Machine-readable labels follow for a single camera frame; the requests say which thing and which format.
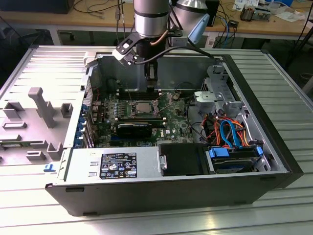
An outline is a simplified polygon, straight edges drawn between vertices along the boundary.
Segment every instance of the gray plastic bracket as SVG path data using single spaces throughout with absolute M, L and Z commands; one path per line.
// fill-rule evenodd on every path
M 34 149 L 47 148 L 48 142 L 46 140 L 40 140 L 40 141 L 35 141 L 35 143 L 30 143 L 29 145 L 32 146 Z
M 5 122 L 2 125 L 4 130 L 25 129 L 27 124 L 24 121 Z
M 8 102 L 3 111 L 8 119 L 14 120 L 20 119 L 18 112 L 24 111 L 24 109 L 19 102 Z
M 63 103 L 61 106 L 61 113 L 63 118 L 70 118 L 73 113 L 73 106 L 71 103 Z
M 30 161 L 45 160 L 45 155 L 42 151 L 28 151 L 26 157 Z
M 58 145 L 58 148 L 55 149 L 54 146 L 52 145 L 52 143 L 50 143 L 48 145 L 48 148 L 47 148 L 47 154 L 49 154 L 50 158 L 52 160 L 60 160 L 61 159 L 61 156 L 62 156 L 62 152 L 63 152 L 63 145 L 62 143 L 60 142 L 59 145 Z
M 53 128 L 55 126 L 55 121 L 51 115 L 51 104 L 46 105 L 45 100 L 42 96 L 43 89 L 41 87 L 32 87 L 28 92 L 28 96 L 33 99 L 37 105 L 38 111 L 40 112 L 42 118 L 44 119 L 48 128 Z

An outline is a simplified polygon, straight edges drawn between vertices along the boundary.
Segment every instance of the sticker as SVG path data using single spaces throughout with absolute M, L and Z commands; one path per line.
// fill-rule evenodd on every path
M 137 177 L 136 153 L 102 154 L 100 178 L 123 179 Z

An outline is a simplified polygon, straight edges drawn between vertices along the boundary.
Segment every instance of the motherboard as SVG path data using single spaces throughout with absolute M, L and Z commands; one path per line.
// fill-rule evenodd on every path
M 185 114 L 179 92 L 110 94 L 93 105 L 95 147 L 192 143 Z

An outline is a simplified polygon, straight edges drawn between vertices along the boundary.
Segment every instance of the computer case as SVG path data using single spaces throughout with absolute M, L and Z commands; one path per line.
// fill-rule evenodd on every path
M 26 11 L 67 14 L 75 0 L 1 0 L 1 11 Z

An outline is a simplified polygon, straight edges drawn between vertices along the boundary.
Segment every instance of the connector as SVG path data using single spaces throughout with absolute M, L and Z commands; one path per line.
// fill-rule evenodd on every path
M 116 7 L 115 19 L 116 19 L 116 21 L 119 21 L 121 19 L 121 9 L 119 7 Z

